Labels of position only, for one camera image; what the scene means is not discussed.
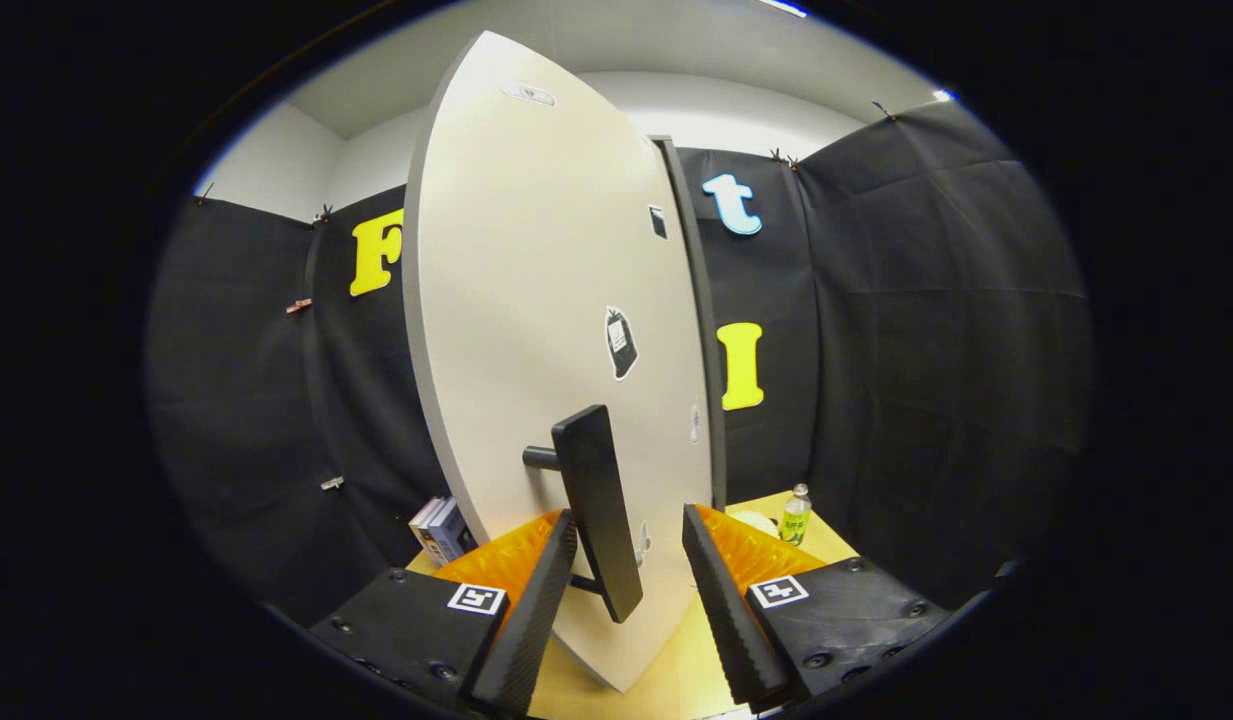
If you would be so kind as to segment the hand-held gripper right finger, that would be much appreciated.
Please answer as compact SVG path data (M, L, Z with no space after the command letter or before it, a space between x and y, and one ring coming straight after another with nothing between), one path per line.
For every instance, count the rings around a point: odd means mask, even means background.
M949 612L859 556L826 562L700 503L683 547L735 702L837 702L917 651Z

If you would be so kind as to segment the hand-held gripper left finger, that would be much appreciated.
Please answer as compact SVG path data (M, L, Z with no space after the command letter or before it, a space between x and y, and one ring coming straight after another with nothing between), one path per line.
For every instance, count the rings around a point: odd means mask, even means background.
M383 570L311 626L375 684L456 716L525 716L578 529L549 510L430 575Z

